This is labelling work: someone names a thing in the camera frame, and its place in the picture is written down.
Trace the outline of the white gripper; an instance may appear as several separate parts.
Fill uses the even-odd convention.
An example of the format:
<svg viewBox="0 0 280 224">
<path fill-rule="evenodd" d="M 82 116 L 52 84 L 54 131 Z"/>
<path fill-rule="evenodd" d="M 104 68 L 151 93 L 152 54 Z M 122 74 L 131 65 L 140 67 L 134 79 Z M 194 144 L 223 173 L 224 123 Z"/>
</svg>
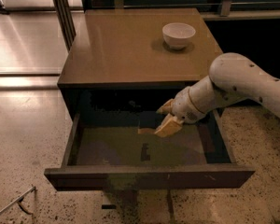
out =
<svg viewBox="0 0 280 224">
<path fill-rule="evenodd" d="M 193 124 L 206 116 L 191 101 L 189 92 L 190 87 L 186 87 L 175 96 L 174 100 L 168 100 L 157 110 L 158 114 L 168 114 L 155 131 L 158 137 L 173 135 L 182 129 L 184 122 Z"/>
</svg>

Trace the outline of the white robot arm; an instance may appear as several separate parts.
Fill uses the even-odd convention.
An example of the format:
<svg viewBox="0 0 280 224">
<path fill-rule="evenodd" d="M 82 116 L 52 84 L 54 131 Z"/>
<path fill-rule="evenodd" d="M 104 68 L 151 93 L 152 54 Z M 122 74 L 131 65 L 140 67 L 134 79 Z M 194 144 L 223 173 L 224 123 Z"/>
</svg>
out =
<svg viewBox="0 0 280 224">
<path fill-rule="evenodd" d="M 157 110 L 165 118 L 155 134 L 159 137 L 175 134 L 185 124 L 194 124 L 217 108 L 246 99 L 280 118 L 280 79 L 241 54 L 221 54 L 212 61 L 206 77 L 187 86 Z"/>
</svg>

